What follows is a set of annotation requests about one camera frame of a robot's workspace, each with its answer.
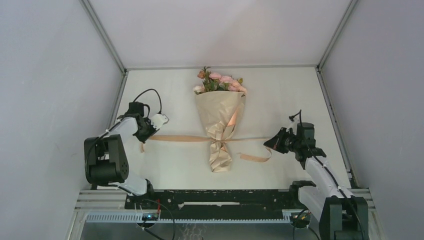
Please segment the tan ribbon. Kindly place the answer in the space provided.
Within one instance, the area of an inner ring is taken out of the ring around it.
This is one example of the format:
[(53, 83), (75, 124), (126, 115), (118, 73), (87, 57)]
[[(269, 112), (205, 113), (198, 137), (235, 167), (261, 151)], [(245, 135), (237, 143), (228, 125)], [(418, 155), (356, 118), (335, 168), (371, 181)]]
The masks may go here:
[(206, 136), (195, 135), (157, 135), (150, 137), (152, 141), (184, 142), (184, 143), (210, 143), (209, 165), (213, 172), (225, 172), (231, 167), (232, 157), (227, 148), (227, 143), (246, 141), (266, 141), (266, 137), (233, 138), (237, 124), (244, 113), (245, 104), (240, 102), (234, 106), (219, 104), (197, 105), (200, 121), (205, 129)]

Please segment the brown wrapping paper sheet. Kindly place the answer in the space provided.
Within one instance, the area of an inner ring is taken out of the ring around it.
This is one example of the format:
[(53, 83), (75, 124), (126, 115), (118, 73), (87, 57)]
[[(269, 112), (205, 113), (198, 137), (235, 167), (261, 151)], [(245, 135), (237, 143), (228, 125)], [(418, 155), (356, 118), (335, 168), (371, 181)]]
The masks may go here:
[(246, 95), (237, 91), (210, 91), (194, 97), (200, 122), (210, 138), (209, 166), (213, 173), (228, 172), (232, 157), (227, 148), (243, 117)]

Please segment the pink fake rose sprig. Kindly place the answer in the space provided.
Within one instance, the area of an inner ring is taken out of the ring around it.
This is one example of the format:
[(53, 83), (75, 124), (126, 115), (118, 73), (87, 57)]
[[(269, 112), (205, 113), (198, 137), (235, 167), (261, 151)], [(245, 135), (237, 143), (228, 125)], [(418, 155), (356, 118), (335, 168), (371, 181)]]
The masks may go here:
[(193, 88), (193, 92), (196, 95), (200, 95), (207, 92), (213, 92), (218, 89), (215, 80), (210, 77), (210, 75), (212, 74), (210, 68), (210, 66), (204, 66), (203, 69), (201, 69), (197, 74), (197, 77), (202, 80), (202, 84), (197, 85)]

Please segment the pink fake rose stem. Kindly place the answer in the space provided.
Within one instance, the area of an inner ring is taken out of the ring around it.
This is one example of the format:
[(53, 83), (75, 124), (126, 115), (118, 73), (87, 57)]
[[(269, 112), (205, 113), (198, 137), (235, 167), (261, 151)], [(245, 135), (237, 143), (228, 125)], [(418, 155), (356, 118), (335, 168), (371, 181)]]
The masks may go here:
[(208, 76), (209, 91), (240, 92), (246, 95), (248, 90), (243, 86), (243, 78), (233, 78), (230, 75), (211, 73)]

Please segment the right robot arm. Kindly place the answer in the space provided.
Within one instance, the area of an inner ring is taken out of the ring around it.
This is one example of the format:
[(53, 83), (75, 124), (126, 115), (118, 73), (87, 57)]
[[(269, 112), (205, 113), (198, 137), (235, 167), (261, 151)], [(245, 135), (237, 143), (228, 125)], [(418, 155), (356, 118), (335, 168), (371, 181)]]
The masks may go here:
[(299, 122), (296, 130), (282, 127), (263, 145), (281, 154), (294, 153), (310, 175), (312, 183), (292, 191), (289, 203), (295, 208), (305, 206), (317, 219), (320, 239), (369, 239), (368, 203), (339, 183), (327, 155), (316, 146), (314, 124)]

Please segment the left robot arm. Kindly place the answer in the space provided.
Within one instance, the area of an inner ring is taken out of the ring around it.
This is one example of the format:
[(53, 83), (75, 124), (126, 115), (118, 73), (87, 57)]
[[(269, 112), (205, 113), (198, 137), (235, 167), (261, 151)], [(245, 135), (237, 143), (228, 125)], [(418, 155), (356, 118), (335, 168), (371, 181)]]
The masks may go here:
[(156, 203), (151, 182), (130, 170), (124, 143), (137, 139), (145, 143), (169, 118), (158, 112), (149, 117), (147, 104), (130, 102), (128, 110), (117, 117), (116, 123), (105, 133), (84, 141), (84, 170), (86, 180), (96, 186), (116, 187), (129, 196), (137, 196), (137, 202), (149, 209)]

